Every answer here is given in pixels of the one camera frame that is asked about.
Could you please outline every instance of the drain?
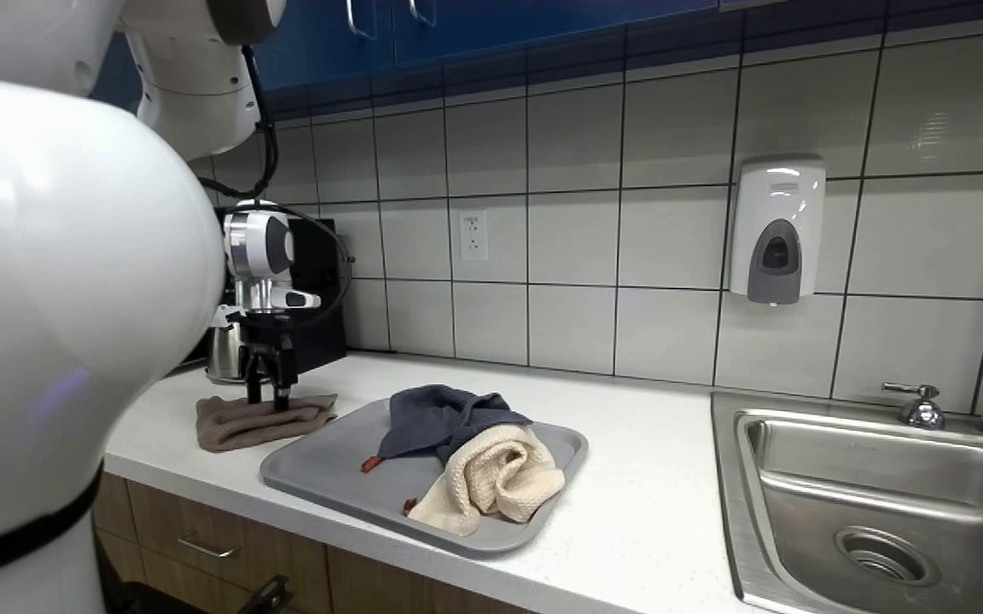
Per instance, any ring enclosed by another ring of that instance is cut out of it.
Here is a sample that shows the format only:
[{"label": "drain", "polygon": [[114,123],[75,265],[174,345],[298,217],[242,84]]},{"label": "drain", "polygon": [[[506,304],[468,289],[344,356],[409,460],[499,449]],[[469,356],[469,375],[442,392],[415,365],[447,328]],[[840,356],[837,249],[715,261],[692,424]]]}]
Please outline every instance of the drain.
[{"label": "drain", "polygon": [[843,551],[843,558],[888,582],[929,582],[936,577],[929,556],[922,556],[906,538],[883,530],[848,526],[837,532],[837,549]]}]

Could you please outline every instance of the electrical outlet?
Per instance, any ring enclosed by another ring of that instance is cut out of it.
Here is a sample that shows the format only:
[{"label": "electrical outlet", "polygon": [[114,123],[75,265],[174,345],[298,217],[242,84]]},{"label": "electrical outlet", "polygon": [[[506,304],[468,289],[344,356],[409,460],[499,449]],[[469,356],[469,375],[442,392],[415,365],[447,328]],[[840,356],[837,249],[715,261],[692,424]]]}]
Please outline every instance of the electrical outlet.
[{"label": "electrical outlet", "polygon": [[465,261],[489,261],[489,216],[485,211],[465,211],[461,227],[461,259]]}]

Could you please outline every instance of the beige towel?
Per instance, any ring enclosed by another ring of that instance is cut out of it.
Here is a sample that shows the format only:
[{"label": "beige towel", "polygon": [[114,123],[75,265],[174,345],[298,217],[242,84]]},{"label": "beige towel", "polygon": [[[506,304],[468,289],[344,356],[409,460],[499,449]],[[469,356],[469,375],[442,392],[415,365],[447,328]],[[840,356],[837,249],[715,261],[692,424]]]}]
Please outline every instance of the beige towel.
[{"label": "beige towel", "polygon": [[268,403],[249,406],[245,398],[201,398],[193,403],[193,436],[201,449],[220,453],[240,445],[260,445],[265,441],[313,432],[334,419],[334,398],[290,398],[290,408],[277,414]]},{"label": "beige towel", "polygon": [[563,472],[544,443],[524,427],[492,427],[455,449],[409,517],[468,534],[485,514],[523,526],[556,492],[563,492]]}]

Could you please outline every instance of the dark blue cloth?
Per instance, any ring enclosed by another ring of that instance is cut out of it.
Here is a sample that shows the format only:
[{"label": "dark blue cloth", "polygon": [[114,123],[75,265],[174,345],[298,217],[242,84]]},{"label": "dark blue cloth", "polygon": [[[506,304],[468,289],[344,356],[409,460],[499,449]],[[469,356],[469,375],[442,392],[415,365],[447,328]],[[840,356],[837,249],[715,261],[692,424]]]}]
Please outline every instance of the dark blue cloth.
[{"label": "dark blue cloth", "polygon": [[389,398],[389,432],[379,443],[379,460],[389,458],[447,458],[482,430],[528,415],[516,414],[502,395],[473,395],[449,385],[402,389]]}]

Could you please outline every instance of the gray tray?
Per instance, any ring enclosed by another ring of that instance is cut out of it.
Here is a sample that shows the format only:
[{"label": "gray tray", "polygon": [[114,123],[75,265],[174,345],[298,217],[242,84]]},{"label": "gray tray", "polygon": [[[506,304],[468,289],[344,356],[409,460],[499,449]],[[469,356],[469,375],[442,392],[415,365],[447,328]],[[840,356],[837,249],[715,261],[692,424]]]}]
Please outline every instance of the gray tray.
[{"label": "gray tray", "polygon": [[[389,430],[389,403],[360,406],[334,419],[329,427],[274,449],[260,464],[260,476],[268,486],[309,498],[316,505],[357,514],[375,526],[389,526],[394,532],[404,532],[412,538],[465,556],[502,556],[523,549],[548,521],[559,500],[559,493],[544,500],[524,526],[485,517],[468,534],[449,534],[409,521],[402,514],[402,505],[409,498],[422,498],[422,492],[436,480],[442,468],[436,464],[436,458],[394,458],[375,468],[370,474],[360,474],[360,460],[379,449],[386,430]],[[548,424],[532,424],[532,432],[548,445],[571,485],[588,458],[588,436]]]}]

